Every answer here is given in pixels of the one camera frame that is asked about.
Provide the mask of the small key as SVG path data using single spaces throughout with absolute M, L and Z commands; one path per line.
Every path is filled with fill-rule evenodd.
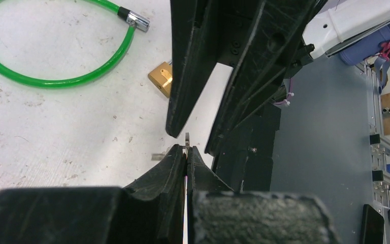
M 166 154 L 171 150 L 172 146 L 168 147 L 165 151 L 163 152 L 155 152 L 151 154 L 151 161 L 161 161 Z M 188 150 L 190 148 L 190 134 L 188 132 L 185 133 L 185 144 L 180 145 L 180 149 L 185 157 L 188 155 Z

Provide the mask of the long-shackle brass padlock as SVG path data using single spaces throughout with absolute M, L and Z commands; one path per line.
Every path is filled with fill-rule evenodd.
M 173 81 L 172 60 L 161 63 L 148 73 L 148 78 L 166 98 L 169 98 Z

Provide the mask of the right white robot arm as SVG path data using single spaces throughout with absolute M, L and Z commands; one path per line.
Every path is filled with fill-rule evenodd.
M 216 64 L 232 68 L 205 152 L 305 65 L 390 22 L 390 1 L 171 1 L 172 71 L 166 132 L 178 137 Z

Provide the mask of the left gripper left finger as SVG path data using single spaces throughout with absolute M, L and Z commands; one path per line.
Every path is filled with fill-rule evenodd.
M 0 190 L 0 243 L 182 243 L 185 167 L 173 145 L 123 188 Z

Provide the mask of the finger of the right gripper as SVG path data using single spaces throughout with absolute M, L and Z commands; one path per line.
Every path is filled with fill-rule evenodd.
M 232 66 L 228 1 L 171 1 L 173 81 L 166 133 L 182 132 L 217 63 Z
M 303 39 L 307 24 L 326 1 L 260 1 L 245 46 L 225 87 L 205 153 L 219 154 L 229 134 L 253 115 L 291 78 L 313 61 L 313 43 Z

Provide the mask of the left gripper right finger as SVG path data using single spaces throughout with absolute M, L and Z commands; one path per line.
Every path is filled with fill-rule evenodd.
M 187 157 L 189 243 L 340 243 L 315 196 L 235 192 L 191 147 Z

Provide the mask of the green cable lock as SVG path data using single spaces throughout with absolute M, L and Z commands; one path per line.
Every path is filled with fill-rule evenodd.
M 13 80 L 19 84 L 36 87 L 36 88 L 68 88 L 68 87 L 73 87 L 73 86 L 78 86 L 89 82 L 93 82 L 105 76 L 110 71 L 112 71 L 112 69 L 120 63 L 120 61 L 124 58 L 128 50 L 130 49 L 136 29 L 139 29 L 145 33 L 148 32 L 150 28 L 150 21 L 144 16 L 137 14 L 134 11 L 127 9 L 123 6 L 119 6 L 111 1 L 91 0 L 90 2 L 115 14 L 120 19 L 122 19 L 125 23 L 128 24 L 128 30 L 126 32 L 126 35 L 122 43 L 115 51 L 115 53 L 111 56 L 111 58 L 107 60 L 103 65 L 101 65 L 99 68 L 85 75 L 81 75 L 75 78 L 47 80 L 47 79 L 32 78 L 17 73 L 7 68 L 2 63 L 0 63 L 0 75 L 10 80 Z

